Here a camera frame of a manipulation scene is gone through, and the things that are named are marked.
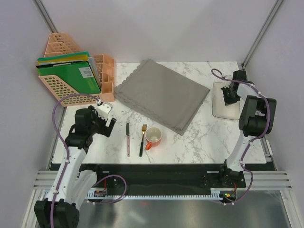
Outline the white rectangular plate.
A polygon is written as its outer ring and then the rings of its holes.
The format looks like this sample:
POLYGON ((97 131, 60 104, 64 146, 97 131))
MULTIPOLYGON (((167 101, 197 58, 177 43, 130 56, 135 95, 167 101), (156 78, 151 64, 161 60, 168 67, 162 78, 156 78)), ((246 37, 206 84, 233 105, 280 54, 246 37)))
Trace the white rectangular plate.
POLYGON ((237 101, 234 104, 225 105, 224 96, 221 88, 224 83, 215 82, 212 88, 212 114, 214 117, 228 119, 228 120, 239 120, 240 118, 240 102, 237 101))

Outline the knife pink handle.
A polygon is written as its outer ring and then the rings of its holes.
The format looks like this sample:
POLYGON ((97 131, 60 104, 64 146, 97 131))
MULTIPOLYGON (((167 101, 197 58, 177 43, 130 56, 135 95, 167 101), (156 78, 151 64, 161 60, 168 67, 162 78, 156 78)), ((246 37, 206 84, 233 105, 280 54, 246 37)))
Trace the knife pink handle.
POLYGON ((126 137, 127 137, 127 157, 130 157, 130 123, 126 123, 126 137))

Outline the gold fork green handle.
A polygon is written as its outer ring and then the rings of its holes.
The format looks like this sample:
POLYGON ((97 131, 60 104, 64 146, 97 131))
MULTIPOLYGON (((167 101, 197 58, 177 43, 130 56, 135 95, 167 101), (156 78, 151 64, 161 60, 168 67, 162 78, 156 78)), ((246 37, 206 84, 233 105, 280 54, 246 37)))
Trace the gold fork green handle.
POLYGON ((147 130, 147 124, 143 124, 142 126, 142 140, 141 140, 141 145, 140 145, 140 151, 139 151, 139 156, 142 157, 143 155, 143 143, 144 143, 144 135, 147 130))

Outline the orange mug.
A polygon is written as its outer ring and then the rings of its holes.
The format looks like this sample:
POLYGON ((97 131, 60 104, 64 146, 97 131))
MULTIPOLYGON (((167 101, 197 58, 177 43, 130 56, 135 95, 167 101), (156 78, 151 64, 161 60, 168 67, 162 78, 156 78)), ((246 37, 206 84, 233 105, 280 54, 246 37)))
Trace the orange mug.
POLYGON ((151 127, 146 130, 145 139, 147 141, 146 150, 150 150, 152 147, 156 147, 162 140, 162 132, 157 127, 151 127))

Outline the grey placemat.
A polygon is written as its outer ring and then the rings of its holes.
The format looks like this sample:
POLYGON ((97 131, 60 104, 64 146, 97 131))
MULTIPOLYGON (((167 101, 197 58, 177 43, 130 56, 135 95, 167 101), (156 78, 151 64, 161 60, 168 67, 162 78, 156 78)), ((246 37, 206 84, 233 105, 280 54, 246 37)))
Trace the grey placemat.
POLYGON ((115 88, 125 106, 184 135, 210 89, 151 59, 115 88))

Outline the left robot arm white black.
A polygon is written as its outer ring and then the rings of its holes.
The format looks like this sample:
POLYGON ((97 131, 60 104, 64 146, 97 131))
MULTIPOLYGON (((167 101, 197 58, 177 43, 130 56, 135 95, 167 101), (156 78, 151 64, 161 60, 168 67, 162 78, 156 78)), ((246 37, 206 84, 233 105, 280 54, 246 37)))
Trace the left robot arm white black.
POLYGON ((95 134, 110 137, 116 119, 113 107, 103 102, 96 107, 78 109, 75 123, 64 140, 64 157, 54 183, 44 200, 38 200, 34 212, 42 228, 75 228, 80 207, 92 186, 99 187, 104 175, 99 171, 80 171, 95 134))

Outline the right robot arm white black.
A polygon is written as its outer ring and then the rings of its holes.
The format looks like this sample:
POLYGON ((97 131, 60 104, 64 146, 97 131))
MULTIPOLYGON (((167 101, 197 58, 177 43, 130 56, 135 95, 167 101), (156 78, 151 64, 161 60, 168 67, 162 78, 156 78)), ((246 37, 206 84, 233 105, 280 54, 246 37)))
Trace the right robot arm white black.
POLYGON ((271 132, 276 111, 276 100, 262 95, 254 83, 247 80, 244 70, 233 72, 232 79, 228 81, 230 85, 221 88, 224 104, 233 105, 240 100, 245 103, 238 122, 239 139, 217 176, 218 183, 223 187, 242 181, 250 148, 253 142, 271 132))

